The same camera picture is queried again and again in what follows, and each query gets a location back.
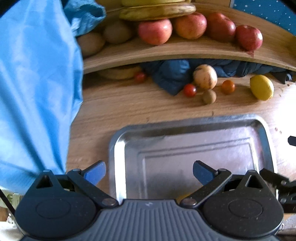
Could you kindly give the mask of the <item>yellow lemon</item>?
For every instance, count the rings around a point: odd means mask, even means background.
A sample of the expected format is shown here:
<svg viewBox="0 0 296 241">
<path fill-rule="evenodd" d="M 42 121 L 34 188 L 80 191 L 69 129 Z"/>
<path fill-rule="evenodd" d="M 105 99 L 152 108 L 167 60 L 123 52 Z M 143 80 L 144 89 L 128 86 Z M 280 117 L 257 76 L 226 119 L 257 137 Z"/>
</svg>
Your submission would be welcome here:
<svg viewBox="0 0 296 241">
<path fill-rule="evenodd" d="M 265 75 L 254 75 L 250 78 L 250 90 L 259 100 L 267 101 L 273 97 L 274 85 Z"/>
</svg>

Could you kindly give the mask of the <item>brown longan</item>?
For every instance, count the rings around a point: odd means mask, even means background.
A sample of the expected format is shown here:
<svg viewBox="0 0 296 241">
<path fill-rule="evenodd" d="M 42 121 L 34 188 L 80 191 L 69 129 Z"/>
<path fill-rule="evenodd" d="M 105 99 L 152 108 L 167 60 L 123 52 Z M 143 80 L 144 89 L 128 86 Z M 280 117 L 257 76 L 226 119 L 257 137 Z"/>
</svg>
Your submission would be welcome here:
<svg viewBox="0 0 296 241">
<path fill-rule="evenodd" d="M 202 94 L 202 100 L 204 104 L 212 104 L 216 101 L 216 98 L 216 92 L 211 89 L 204 91 L 204 93 Z"/>
</svg>

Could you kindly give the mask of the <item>small orange tangerine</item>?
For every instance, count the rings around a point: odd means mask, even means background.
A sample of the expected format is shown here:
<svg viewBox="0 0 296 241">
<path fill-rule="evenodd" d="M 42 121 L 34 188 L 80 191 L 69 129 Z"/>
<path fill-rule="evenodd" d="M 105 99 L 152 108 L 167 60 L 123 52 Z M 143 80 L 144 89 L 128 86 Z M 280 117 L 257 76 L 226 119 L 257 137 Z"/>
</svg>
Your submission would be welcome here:
<svg viewBox="0 0 296 241">
<path fill-rule="evenodd" d="M 221 91 L 225 95 L 232 94 L 235 91 L 235 88 L 236 88 L 235 83 L 231 80 L 225 80 L 221 85 Z"/>
</svg>

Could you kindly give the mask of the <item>red cherry tomato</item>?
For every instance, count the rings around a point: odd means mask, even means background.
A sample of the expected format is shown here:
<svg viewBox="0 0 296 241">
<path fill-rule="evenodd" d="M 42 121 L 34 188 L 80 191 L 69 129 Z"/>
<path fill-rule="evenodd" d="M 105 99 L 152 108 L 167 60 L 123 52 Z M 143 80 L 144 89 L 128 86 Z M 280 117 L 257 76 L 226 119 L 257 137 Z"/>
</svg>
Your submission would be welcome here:
<svg viewBox="0 0 296 241">
<path fill-rule="evenodd" d="M 147 80 L 147 75 L 143 72 L 136 72 L 134 74 L 134 80 L 136 83 L 143 83 Z"/>
<path fill-rule="evenodd" d="M 194 97 L 196 95 L 197 89 L 196 89 L 196 86 L 195 85 L 189 83 L 189 84 L 186 84 L 184 86 L 183 92 L 184 92 L 184 95 L 186 97 L 191 98 L 191 97 Z"/>
</svg>

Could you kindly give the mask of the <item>round beige speckled melon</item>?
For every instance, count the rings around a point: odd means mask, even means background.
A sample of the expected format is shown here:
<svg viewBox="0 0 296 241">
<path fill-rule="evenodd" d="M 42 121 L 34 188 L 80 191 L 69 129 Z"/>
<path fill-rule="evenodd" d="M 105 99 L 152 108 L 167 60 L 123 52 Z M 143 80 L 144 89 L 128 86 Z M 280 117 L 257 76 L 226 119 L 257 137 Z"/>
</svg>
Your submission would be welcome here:
<svg viewBox="0 0 296 241">
<path fill-rule="evenodd" d="M 215 69 L 207 64 L 199 65 L 193 73 L 194 83 L 203 90 L 213 89 L 217 84 Z"/>
</svg>

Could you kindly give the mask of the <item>metal baking tray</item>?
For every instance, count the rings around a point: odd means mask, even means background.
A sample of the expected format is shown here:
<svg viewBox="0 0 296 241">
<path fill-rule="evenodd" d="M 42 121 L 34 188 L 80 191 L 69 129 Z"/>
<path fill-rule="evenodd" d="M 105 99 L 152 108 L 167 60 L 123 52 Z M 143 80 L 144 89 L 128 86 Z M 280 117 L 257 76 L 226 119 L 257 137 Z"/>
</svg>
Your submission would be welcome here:
<svg viewBox="0 0 296 241">
<path fill-rule="evenodd" d="M 269 136 L 256 114 L 126 126 L 109 143 L 109 192 L 118 201 L 186 196 L 201 186 L 193 175 L 197 160 L 233 174 L 276 172 Z"/>
</svg>

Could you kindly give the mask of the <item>wooden desk shelf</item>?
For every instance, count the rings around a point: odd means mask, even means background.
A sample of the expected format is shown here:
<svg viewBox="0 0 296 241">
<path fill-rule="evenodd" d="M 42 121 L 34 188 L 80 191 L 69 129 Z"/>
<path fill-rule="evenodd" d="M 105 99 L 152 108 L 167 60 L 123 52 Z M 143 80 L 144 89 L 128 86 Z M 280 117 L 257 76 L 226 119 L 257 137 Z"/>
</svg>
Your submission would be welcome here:
<svg viewBox="0 0 296 241">
<path fill-rule="evenodd" d="M 281 27 L 225 6 L 196 4 L 198 12 L 208 15 L 219 11 L 237 25 L 247 24 L 258 28 L 263 35 L 262 46 L 253 53 L 247 53 L 232 43 L 221 43 L 206 36 L 197 40 L 186 40 L 172 35 L 162 45 L 145 44 L 134 38 L 119 45 L 107 45 L 98 54 L 84 60 L 84 73 L 113 68 L 122 65 L 166 59 L 231 59 L 255 62 L 295 70 L 295 36 Z"/>
</svg>

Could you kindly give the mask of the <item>beige fruit under shelf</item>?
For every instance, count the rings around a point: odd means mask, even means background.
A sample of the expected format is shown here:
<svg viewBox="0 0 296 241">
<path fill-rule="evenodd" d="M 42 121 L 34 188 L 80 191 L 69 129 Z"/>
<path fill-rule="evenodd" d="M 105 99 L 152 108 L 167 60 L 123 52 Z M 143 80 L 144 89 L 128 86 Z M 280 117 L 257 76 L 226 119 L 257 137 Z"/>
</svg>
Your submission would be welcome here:
<svg viewBox="0 0 296 241">
<path fill-rule="evenodd" d="M 132 79 L 137 72 L 141 72 L 142 69 L 140 66 L 120 66 L 120 67 L 114 67 L 104 70 L 99 70 L 97 74 L 106 79 L 112 79 L 112 80 L 127 80 Z"/>
</svg>

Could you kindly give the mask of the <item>red apple rightmost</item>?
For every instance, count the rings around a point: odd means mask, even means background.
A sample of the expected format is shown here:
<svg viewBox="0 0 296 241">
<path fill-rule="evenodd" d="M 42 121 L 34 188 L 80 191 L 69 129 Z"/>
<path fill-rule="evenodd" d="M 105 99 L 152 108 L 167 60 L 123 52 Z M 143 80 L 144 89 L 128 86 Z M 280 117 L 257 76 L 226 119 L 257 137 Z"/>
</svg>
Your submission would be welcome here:
<svg viewBox="0 0 296 241">
<path fill-rule="evenodd" d="M 263 43 L 263 35 L 260 30 L 249 25 L 237 26 L 235 37 L 238 45 L 246 51 L 255 51 Z"/>
</svg>

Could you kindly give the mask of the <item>dark blue quilted cloth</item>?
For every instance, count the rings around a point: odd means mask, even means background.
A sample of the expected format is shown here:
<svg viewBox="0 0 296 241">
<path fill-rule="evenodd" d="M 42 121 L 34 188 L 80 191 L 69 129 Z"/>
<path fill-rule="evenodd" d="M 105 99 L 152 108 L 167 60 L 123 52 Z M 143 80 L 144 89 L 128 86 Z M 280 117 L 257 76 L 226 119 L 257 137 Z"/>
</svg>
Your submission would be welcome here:
<svg viewBox="0 0 296 241">
<path fill-rule="evenodd" d="M 276 78 L 283 84 L 293 81 L 295 71 L 239 60 L 227 59 L 177 59 L 160 60 L 141 63 L 143 72 L 152 77 L 152 80 L 170 95 L 178 94 L 186 84 L 193 82 L 194 70 L 202 65 L 212 66 L 218 77 L 244 77 L 248 74 L 267 73 L 275 74 Z"/>
</svg>

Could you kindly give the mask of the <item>blue starry fabric wardrobe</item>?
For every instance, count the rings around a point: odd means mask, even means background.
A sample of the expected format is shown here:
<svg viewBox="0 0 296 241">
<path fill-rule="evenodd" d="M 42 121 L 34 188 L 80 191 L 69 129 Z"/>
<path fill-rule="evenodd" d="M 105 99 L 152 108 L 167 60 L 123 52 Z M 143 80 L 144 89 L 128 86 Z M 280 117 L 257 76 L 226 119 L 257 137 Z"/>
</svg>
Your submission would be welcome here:
<svg viewBox="0 0 296 241">
<path fill-rule="evenodd" d="M 295 36 L 295 12 L 283 1 L 234 0 L 230 7 L 280 26 Z"/>
</svg>

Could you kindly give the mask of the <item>kiwi left brown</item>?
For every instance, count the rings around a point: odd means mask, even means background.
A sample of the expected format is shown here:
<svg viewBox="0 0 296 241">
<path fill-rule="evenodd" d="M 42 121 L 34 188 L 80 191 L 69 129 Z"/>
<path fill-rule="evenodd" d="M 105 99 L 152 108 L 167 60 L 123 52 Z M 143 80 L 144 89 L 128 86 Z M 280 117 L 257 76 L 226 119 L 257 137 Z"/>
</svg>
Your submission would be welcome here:
<svg viewBox="0 0 296 241">
<path fill-rule="evenodd" d="M 83 58 L 97 54 L 104 46 L 105 40 L 100 33 L 89 32 L 77 38 Z"/>
</svg>

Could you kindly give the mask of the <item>kiwi brown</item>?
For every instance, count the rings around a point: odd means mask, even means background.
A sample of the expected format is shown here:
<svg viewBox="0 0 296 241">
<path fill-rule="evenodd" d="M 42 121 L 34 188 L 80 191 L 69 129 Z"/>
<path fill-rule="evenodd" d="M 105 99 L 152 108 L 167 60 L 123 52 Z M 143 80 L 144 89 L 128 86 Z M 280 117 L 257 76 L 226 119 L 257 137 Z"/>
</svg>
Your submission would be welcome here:
<svg viewBox="0 0 296 241">
<path fill-rule="evenodd" d="M 121 44 L 128 41 L 133 36 L 132 30 L 123 21 L 115 21 L 108 24 L 104 31 L 103 37 L 110 44 Z"/>
<path fill-rule="evenodd" d="M 105 40 L 100 33 L 89 32 L 77 38 L 83 58 L 97 54 L 104 46 Z"/>
</svg>

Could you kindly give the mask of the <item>kiwi right brown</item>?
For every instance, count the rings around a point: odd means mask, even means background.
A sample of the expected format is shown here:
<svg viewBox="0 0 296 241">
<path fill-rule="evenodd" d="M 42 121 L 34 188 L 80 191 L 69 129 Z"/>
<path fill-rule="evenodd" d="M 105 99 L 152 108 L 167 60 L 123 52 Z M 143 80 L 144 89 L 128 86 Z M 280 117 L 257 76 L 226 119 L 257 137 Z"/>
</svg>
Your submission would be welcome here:
<svg viewBox="0 0 296 241">
<path fill-rule="evenodd" d="M 132 30 L 123 21 L 115 21 L 108 24 L 104 31 L 103 37 L 110 44 L 121 44 L 128 41 L 133 36 Z"/>
</svg>

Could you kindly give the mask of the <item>banana bunch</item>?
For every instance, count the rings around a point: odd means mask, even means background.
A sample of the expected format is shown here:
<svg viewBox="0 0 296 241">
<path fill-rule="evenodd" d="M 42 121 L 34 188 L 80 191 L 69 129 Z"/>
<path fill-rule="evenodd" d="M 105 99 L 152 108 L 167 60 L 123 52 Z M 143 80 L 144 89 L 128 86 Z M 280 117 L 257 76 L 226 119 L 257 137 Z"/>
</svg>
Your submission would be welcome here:
<svg viewBox="0 0 296 241">
<path fill-rule="evenodd" d="M 126 21 L 153 21 L 176 18 L 194 13 L 191 1 L 129 0 L 121 1 L 119 18 Z"/>
</svg>

